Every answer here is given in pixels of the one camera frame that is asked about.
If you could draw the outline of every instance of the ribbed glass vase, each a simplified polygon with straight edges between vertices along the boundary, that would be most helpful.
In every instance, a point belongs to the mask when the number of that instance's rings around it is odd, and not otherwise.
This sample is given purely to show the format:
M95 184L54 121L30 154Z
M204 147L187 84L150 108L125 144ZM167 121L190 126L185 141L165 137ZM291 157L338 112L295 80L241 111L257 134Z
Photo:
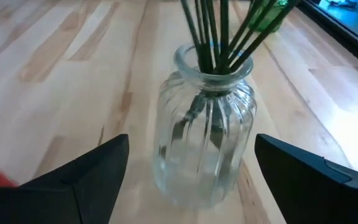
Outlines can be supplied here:
M233 188L256 104L245 81L252 60L229 75L201 73L195 48L180 47L178 67L160 88L154 177L174 203L211 207Z

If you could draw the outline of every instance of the plant stem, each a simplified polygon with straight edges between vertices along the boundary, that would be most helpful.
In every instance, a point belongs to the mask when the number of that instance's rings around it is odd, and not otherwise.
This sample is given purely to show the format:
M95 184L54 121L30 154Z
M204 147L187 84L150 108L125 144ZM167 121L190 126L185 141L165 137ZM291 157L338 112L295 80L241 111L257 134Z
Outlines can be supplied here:
M193 43L194 43L194 46L196 48L196 53L197 53L197 56L198 56L199 62L200 62L200 58L202 58L201 51L200 51L201 47L200 47L200 43L198 42L197 32L196 32L196 28L194 26L193 19L191 18L189 5L187 4L186 0L180 0L180 1L181 1L181 5L183 7L183 12L185 12L185 17L186 17L186 20L187 20L187 24L189 26L191 38L193 39Z
M229 0L221 0L221 57L229 46Z
M218 45L218 32L216 30L216 23L215 23L213 0L206 0L206 6L209 16L209 23L211 25L211 35L212 35L212 42L213 42L213 49L214 49L215 65L217 65L219 62L219 45Z
M255 3L251 4L252 7L250 7L250 10L249 10L246 18L244 19L239 30L236 32L233 39L231 40L229 47L224 52L222 52L221 58L220 58L220 61L222 61L222 63L219 63L219 66L218 65L216 66L218 69L220 69L224 63L227 63L226 62L227 58L230 56L230 53L233 51L233 49L237 45L239 39L244 34L244 31L248 27L250 20L253 18L254 14L258 10L259 6L263 3L263 1L264 0L255 0Z
M201 12L203 15L203 26L204 26L204 37L205 43L203 44L203 54L202 57L205 58L205 73L211 73L213 66L212 66L212 55L211 55L211 46L209 43L209 25L208 25L208 12L206 7L207 0L201 0Z
M294 8L295 6L288 5L285 7L276 18L264 29L258 37L249 45L249 47L244 51L244 53L234 62L233 66L230 68L231 71L236 71L251 53L262 43L262 41L271 33L271 31L284 19L284 17Z
M204 46L205 43L205 38L204 38L204 29L203 29L203 23L201 20L201 10L200 10L200 1L201 0L195 0L195 6L196 6L196 16L197 16L197 24L198 24L198 33L200 36L200 46ZM200 68L200 71L204 71L205 70L205 58L202 57L203 55L199 55L198 56L198 66Z
M265 19L266 15L270 12L271 8L273 8L273 6L276 2L277 2L277 0L270 0L267 3L266 7L264 7L264 10L260 13L260 15L256 19L255 23L248 30L246 36L243 38L243 40L240 42L240 44L237 46L237 48L233 51L232 55L230 56L229 60L227 61L227 63L229 65L237 57L238 53L242 50L242 48L248 42L249 38L255 32L256 28L258 28L259 24Z

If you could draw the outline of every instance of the wood grain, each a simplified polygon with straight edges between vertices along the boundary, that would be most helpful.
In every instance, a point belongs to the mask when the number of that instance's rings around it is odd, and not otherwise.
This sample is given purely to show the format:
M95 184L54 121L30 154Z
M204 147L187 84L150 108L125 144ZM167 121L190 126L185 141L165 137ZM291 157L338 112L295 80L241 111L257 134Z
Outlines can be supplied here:
M231 1L231 37L248 6ZM358 59L295 9L252 56L258 111L235 190L209 210L171 205L150 157L158 88L190 41L176 0L0 0L0 170L21 184L129 133L111 223L153 224L285 223L257 133L358 170Z

